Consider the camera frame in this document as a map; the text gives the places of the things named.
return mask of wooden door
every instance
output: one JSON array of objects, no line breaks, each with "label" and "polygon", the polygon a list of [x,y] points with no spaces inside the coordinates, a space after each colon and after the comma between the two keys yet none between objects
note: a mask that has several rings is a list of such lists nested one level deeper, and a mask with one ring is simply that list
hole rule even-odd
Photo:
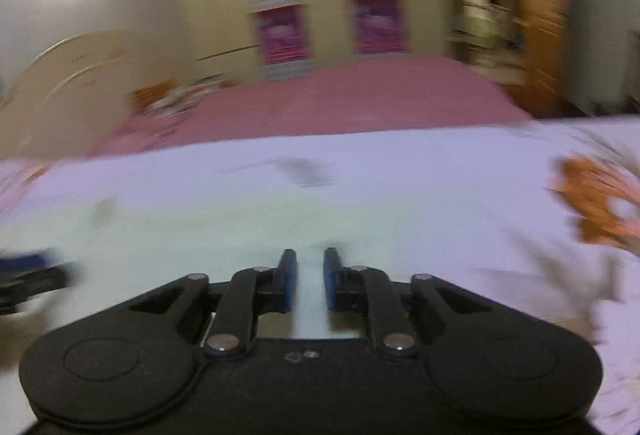
[{"label": "wooden door", "polygon": [[538,117],[557,116],[566,91],[568,0],[521,0],[521,4],[527,110]]}]

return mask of beige headboard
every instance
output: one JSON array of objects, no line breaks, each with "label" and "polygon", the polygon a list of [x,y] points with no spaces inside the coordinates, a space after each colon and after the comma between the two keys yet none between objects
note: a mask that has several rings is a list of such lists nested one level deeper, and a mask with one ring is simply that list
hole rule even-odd
[{"label": "beige headboard", "polygon": [[131,114],[127,96],[167,79],[190,81],[170,44],[130,31],[59,43],[15,80],[0,106],[0,159],[82,156]]}]

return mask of pink mattress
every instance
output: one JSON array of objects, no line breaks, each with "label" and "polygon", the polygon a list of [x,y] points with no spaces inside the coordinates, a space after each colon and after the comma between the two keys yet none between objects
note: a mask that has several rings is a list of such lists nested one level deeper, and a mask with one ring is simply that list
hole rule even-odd
[{"label": "pink mattress", "polygon": [[133,116],[93,155],[218,140],[529,120],[501,89],[447,58],[389,58],[221,90],[182,115]]}]

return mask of bed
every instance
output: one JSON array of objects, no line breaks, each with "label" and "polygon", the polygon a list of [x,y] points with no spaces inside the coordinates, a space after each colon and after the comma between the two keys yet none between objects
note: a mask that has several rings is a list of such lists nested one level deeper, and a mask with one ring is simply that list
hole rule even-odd
[{"label": "bed", "polygon": [[59,160],[216,140],[530,118],[462,63],[410,56],[219,90],[173,118],[132,115],[136,89],[168,80],[189,84],[189,69],[177,57],[160,38],[129,31],[84,34],[52,47],[3,101],[0,158]]},{"label": "bed", "polygon": [[4,252],[52,249],[82,267],[75,287],[0,318],[14,344],[5,354],[15,355],[0,374],[3,429],[18,433],[33,419],[15,364],[43,330],[191,272],[224,281],[272,265],[285,247],[300,262],[294,311],[263,318],[260,335],[361,335],[325,311],[322,250],[333,245],[348,265],[396,281],[429,272],[579,333],[606,376],[590,419],[604,434],[635,435],[639,139],[636,118],[578,119],[219,141],[60,163],[2,215]]}]

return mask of bed sheet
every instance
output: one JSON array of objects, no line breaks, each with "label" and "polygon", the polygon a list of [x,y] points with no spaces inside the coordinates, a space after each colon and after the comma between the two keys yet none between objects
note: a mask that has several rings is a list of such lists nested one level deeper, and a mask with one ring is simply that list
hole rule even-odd
[{"label": "bed sheet", "polygon": [[[397,281],[430,272],[580,333],[606,372],[591,420],[635,435],[638,257],[577,241],[579,215],[551,189],[562,159],[603,156],[604,141],[635,162],[639,139],[636,118],[578,119],[228,141],[62,164],[4,215],[0,248],[53,248],[81,263],[81,282],[4,328],[26,341],[184,274],[224,281],[273,266],[291,247],[300,262],[293,313],[259,332],[353,336],[357,325],[324,304],[322,250],[336,246],[348,265]],[[0,408],[3,417],[11,409],[7,433],[16,433],[31,414],[15,367],[5,368]]]},{"label": "bed sheet", "polygon": [[267,136],[428,129],[529,120],[492,82],[448,58],[401,57],[316,70],[210,95],[183,116],[134,116],[92,155]]}]

